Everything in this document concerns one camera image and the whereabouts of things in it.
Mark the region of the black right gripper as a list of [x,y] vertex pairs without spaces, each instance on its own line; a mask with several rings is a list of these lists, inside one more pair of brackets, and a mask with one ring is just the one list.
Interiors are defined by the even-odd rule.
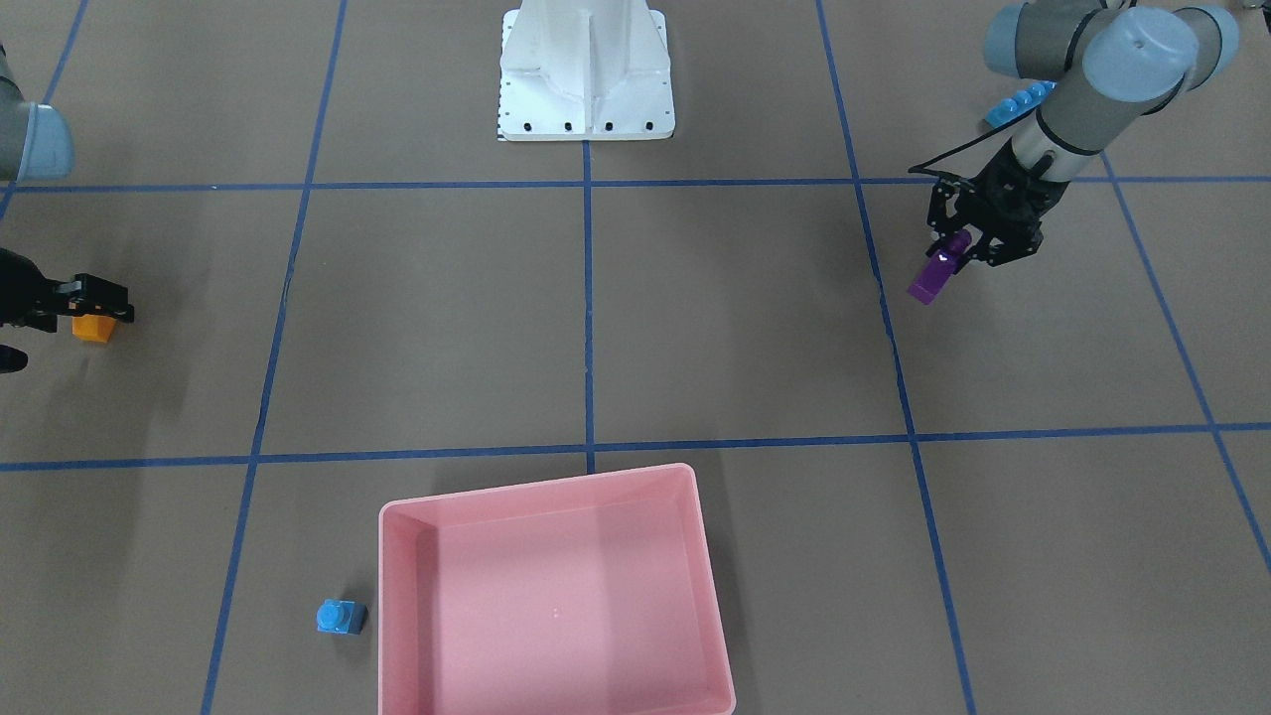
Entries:
[[70,281],[50,279],[32,259],[1,249],[1,323],[37,331],[58,331],[58,316],[111,317],[133,323],[130,290],[118,282],[78,273]]

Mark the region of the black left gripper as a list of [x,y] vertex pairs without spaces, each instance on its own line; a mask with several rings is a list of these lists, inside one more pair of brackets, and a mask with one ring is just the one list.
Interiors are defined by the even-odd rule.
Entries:
[[1045,180],[1054,163],[1049,150],[1023,166],[1005,144],[977,177],[929,169],[935,183],[927,204],[933,230],[927,258],[943,251],[961,271],[969,262],[999,265],[1035,257],[1043,244],[1043,215],[1055,207],[1055,183]]

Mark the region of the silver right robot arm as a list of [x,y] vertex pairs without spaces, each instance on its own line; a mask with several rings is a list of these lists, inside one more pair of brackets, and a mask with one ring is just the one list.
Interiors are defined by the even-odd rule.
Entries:
[[[28,99],[1,50],[1,177],[4,183],[62,180],[75,166],[67,119],[44,102]],[[23,254],[1,249],[1,323],[53,334],[69,317],[72,335],[107,344],[114,326],[135,321],[126,286],[78,273],[50,279]]]

